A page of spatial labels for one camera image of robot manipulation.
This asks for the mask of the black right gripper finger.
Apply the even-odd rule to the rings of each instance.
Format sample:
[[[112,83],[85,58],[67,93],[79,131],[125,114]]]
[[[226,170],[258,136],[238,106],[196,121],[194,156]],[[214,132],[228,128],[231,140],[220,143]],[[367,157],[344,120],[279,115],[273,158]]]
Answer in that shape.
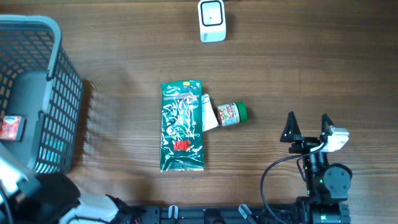
[[[297,123],[295,113],[291,111],[288,114],[285,128],[280,137],[280,142],[296,142],[302,140],[302,134]]]
[[[322,131],[322,136],[330,136],[332,135],[332,128],[333,128],[333,122],[330,119],[330,117],[325,113],[322,115],[322,121],[321,121],[321,131]]]

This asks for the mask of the green lid Knorr jar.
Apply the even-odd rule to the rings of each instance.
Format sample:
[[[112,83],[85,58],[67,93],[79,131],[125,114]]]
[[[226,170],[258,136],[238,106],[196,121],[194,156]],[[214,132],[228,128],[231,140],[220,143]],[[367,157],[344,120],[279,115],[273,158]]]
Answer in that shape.
[[[243,101],[218,106],[217,116],[221,126],[245,123],[248,120],[248,112]]]

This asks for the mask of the white small packet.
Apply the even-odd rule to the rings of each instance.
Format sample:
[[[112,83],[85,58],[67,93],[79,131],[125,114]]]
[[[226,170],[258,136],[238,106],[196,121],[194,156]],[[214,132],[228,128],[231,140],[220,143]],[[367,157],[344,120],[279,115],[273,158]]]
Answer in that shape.
[[[205,93],[201,97],[202,108],[202,131],[206,132],[219,126],[218,120],[213,111],[210,96]]]

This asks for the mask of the green gloves package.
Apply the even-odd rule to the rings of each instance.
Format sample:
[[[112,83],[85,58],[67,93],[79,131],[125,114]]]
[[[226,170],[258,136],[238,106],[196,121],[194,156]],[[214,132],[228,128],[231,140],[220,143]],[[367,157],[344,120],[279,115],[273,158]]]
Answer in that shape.
[[[161,84],[160,170],[203,170],[202,82]]]

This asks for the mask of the red tissue pack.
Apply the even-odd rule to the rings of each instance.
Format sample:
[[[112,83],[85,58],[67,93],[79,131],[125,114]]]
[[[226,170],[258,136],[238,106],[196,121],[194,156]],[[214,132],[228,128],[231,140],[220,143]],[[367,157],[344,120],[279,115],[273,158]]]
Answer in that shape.
[[[1,140],[20,141],[25,125],[21,116],[5,116],[1,125]]]

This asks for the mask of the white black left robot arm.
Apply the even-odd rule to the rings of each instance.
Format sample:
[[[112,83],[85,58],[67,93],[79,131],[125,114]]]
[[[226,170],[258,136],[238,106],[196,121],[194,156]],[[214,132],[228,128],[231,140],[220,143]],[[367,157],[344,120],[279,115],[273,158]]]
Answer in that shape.
[[[63,173],[38,174],[1,145],[1,223],[140,223],[110,195],[83,194]]]

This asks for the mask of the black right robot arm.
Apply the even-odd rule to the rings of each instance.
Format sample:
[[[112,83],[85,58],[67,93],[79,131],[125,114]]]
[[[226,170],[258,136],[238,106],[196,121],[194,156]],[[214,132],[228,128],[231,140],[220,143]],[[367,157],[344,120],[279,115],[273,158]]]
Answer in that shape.
[[[297,197],[292,223],[349,223],[348,199],[353,173],[343,164],[330,164],[327,155],[343,148],[349,140],[346,128],[335,126],[327,114],[322,115],[321,135],[302,136],[291,111],[280,137],[291,144],[289,153],[297,154],[299,172],[307,188],[306,197]]]

